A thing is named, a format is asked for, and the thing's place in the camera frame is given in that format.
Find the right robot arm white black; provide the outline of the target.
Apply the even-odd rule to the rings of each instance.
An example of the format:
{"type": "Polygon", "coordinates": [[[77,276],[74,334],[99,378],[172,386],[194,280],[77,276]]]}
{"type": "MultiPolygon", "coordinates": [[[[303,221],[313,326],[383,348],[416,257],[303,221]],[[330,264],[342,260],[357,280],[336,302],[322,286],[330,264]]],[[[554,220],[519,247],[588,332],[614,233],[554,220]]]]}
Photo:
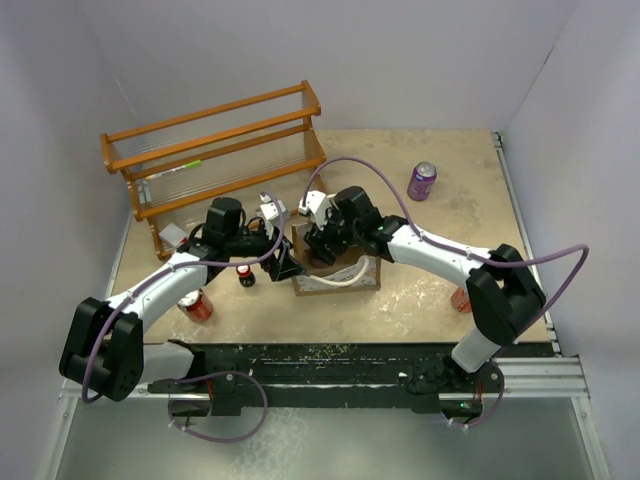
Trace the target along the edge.
{"type": "Polygon", "coordinates": [[[466,291],[474,326],[453,348],[444,369],[446,383],[456,391],[476,384],[480,368],[517,340],[546,302],[514,247],[476,248],[438,236],[427,240],[427,232],[407,216],[381,215],[359,186],[334,198],[311,190],[298,211],[311,221],[304,241],[329,265],[348,248],[360,247],[369,256],[416,267],[466,291]]]}

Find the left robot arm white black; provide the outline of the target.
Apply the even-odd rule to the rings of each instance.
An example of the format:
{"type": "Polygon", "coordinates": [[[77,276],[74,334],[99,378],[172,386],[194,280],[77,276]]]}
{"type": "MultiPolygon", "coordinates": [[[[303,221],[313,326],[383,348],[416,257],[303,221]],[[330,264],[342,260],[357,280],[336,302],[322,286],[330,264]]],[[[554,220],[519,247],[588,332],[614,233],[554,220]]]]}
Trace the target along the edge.
{"type": "Polygon", "coordinates": [[[284,238],[284,203],[267,192],[261,201],[259,227],[252,231],[239,200],[214,199],[204,222],[161,268],[118,295],[88,297],[77,306],[59,372],[80,385],[84,402],[121,401],[144,382],[171,380],[184,392],[202,387],[206,369],[201,354],[176,340],[147,345],[144,334],[227,268],[258,264],[274,281],[301,273],[284,238]]]}

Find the canvas bag with rope handles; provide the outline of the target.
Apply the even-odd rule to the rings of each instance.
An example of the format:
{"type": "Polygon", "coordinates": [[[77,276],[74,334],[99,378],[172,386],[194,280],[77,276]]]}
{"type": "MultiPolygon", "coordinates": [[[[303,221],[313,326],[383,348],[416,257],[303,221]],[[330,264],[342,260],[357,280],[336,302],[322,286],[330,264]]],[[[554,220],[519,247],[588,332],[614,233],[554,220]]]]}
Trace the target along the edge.
{"type": "Polygon", "coordinates": [[[361,247],[348,248],[333,265],[314,268],[308,260],[309,247],[303,239],[310,227],[310,223],[291,227],[294,256],[306,268],[305,275],[292,279],[297,296],[380,290],[381,260],[366,255],[361,247]]]}

